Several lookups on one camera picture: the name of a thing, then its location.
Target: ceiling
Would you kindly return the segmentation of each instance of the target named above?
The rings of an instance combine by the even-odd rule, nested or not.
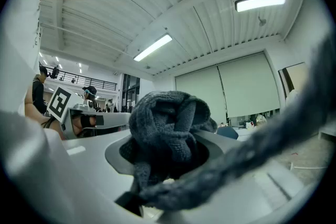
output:
[[[41,49],[153,79],[219,50],[273,36],[284,39],[303,0],[242,13],[235,11],[235,1],[42,0]],[[258,16],[266,25],[259,26]],[[173,41],[140,62],[133,60],[165,33]]]
[[[50,56],[47,54],[42,54],[42,56],[39,56],[39,62],[45,66],[45,67],[50,67],[54,68],[56,65],[61,65],[59,67],[60,71],[66,71],[74,74],[80,74],[79,69],[82,70],[82,76],[85,76],[85,73],[88,71],[89,66],[81,63],[81,67],[79,67],[79,63],[75,61],[69,61],[67,59],[62,59],[60,57],[57,57],[58,61],[56,60],[55,56]]]

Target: chair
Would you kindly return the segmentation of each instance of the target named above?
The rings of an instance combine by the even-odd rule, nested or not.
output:
[[[228,138],[232,138],[232,139],[235,139],[235,140],[237,140],[237,138],[238,138],[237,132],[230,126],[219,127],[217,129],[217,134],[219,134],[221,136],[228,137]]]

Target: fluorescent light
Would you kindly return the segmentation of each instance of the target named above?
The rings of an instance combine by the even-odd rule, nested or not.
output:
[[[245,10],[260,8],[266,6],[283,5],[286,0],[237,0],[236,10],[243,12]]]
[[[134,57],[135,61],[141,61],[143,58],[151,54],[152,52],[156,51],[163,45],[167,44],[168,42],[172,41],[172,37],[168,34],[164,35],[162,38],[160,38],[157,42],[149,46],[146,50],[144,50],[142,53]]]

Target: balcony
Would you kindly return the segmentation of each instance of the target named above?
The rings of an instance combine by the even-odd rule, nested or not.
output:
[[[57,78],[52,79],[50,75],[53,73],[53,69],[49,67],[46,68],[49,75],[45,81],[46,91],[54,91],[56,86],[63,86],[74,92],[80,92],[83,87],[94,86],[97,89],[97,95],[99,94],[100,96],[107,95],[106,97],[110,97],[117,93],[117,83],[89,78],[61,70]]]

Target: gray towel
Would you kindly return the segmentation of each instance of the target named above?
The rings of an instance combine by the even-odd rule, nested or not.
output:
[[[203,164],[203,154],[190,131],[217,129],[204,101],[178,91],[144,96],[129,124],[133,137],[120,148],[120,154],[134,164],[140,189],[179,178]]]

